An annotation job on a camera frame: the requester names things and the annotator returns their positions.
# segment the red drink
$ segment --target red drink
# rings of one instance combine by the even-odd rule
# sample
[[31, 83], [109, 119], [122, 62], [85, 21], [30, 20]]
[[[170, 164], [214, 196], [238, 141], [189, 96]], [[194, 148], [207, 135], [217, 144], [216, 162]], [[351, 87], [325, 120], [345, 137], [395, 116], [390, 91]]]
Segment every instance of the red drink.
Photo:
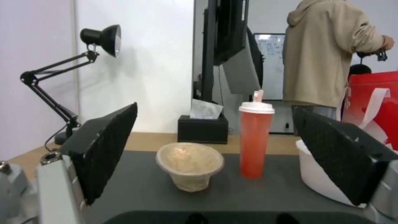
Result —
[[240, 172], [246, 178], [260, 178], [263, 174], [272, 114], [275, 111], [272, 105], [261, 102], [245, 102], [239, 110], [242, 112]]

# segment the hand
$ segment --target hand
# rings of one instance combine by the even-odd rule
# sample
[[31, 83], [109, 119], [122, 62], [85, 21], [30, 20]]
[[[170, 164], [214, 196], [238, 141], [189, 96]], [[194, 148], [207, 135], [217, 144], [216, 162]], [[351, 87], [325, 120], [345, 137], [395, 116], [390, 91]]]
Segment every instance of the hand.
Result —
[[382, 48], [386, 51], [391, 50], [394, 47], [395, 41], [392, 37], [389, 37], [387, 35], [383, 35], [384, 38], [384, 44]]

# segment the hood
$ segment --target hood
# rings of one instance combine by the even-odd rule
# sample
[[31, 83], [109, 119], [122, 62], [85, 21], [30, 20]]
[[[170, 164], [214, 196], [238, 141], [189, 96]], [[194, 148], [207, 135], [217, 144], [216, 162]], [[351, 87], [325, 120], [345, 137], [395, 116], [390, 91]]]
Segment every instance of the hood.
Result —
[[291, 11], [289, 13], [289, 16], [287, 17], [287, 23], [289, 24], [289, 26], [296, 26], [307, 14], [307, 11], [310, 6], [326, 1], [333, 1], [333, 0], [303, 0], [298, 5], [296, 10]]

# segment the white wall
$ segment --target white wall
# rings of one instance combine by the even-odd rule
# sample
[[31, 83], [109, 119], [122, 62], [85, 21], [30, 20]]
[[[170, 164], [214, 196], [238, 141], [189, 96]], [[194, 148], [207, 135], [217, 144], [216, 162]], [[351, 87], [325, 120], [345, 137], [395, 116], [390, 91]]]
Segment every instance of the white wall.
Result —
[[[193, 0], [77, 0], [77, 30], [121, 25], [121, 52], [102, 49], [79, 69], [83, 120], [138, 103], [136, 132], [176, 132], [189, 114], [192, 86]], [[79, 52], [86, 47], [81, 43]]]
[[[65, 124], [19, 76], [73, 56], [73, 12], [72, 0], [0, 1], [0, 160], [42, 146]], [[40, 86], [65, 107], [78, 111], [73, 73]]]
[[[287, 15], [294, 10], [301, 0], [250, 0], [248, 26], [253, 33], [284, 33], [287, 27]], [[395, 29], [395, 21], [397, 21], [396, 9], [398, 8], [397, 0], [350, 0], [357, 7], [366, 12], [371, 22], [377, 27], [381, 34], [393, 36], [398, 40], [398, 30]], [[194, 54], [194, 75], [201, 73], [202, 49], [203, 49], [203, 10], [207, 7], [207, 0], [196, 0], [195, 3], [195, 54]], [[366, 58], [364, 63], [370, 66], [373, 72], [395, 71], [398, 69], [398, 46], [387, 53], [389, 60], [386, 62], [376, 62], [375, 57]], [[238, 133], [240, 117], [238, 107], [244, 99], [241, 95], [231, 94], [225, 75], [221, 68], [221, 86], [224, 98], [224, 111], [228, 118], [230, 127], [235, 133]], [[220, 83], [218, 77], [218, 69], [214, 72], [214, 88], [213, 100], [221, 104]], [[273, 119], [272, 127], [275, 130], [282, 130], [285, 124], [291, 123], [291, 111], [289, 107], [281, 105], [281, 103], [272, 102], [276, 107], [276, 113], [279, 116]]]

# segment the gray pants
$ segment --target gray pants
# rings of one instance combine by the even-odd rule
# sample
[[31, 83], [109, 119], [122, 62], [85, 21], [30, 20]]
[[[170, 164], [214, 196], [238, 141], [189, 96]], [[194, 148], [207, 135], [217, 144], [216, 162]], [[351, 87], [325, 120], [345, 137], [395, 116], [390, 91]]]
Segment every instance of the gray pants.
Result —
[[[319, 114], [328, 118], [331, 118], [333, 120], [336, 120], [336, 108], [334, 107], [328, 107], [328, 106], [292, 106], [292, 110], [294, 107], [300, 107], [305, 110], [314, 112], [315, 114]], [[294, 127], [294, 134], [295, 136], [298, 136], [297, 129]]]

